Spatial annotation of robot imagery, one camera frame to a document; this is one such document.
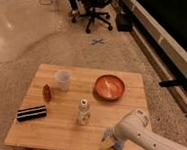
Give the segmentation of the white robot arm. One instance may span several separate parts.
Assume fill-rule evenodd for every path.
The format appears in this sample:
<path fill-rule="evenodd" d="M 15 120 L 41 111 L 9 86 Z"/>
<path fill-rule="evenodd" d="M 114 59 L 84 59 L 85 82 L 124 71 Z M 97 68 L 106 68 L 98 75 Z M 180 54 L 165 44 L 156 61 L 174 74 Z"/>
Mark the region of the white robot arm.
<path fill-rule="evenodd" d="M 127 113 L 113 127 L 105 130 L 101 147 L 108 149 L 124 147 L 125 141 L 132 141 L 146 150 L 187 150 L 186 146 L 148 131 L 148 115 L 139 108 Z"/>

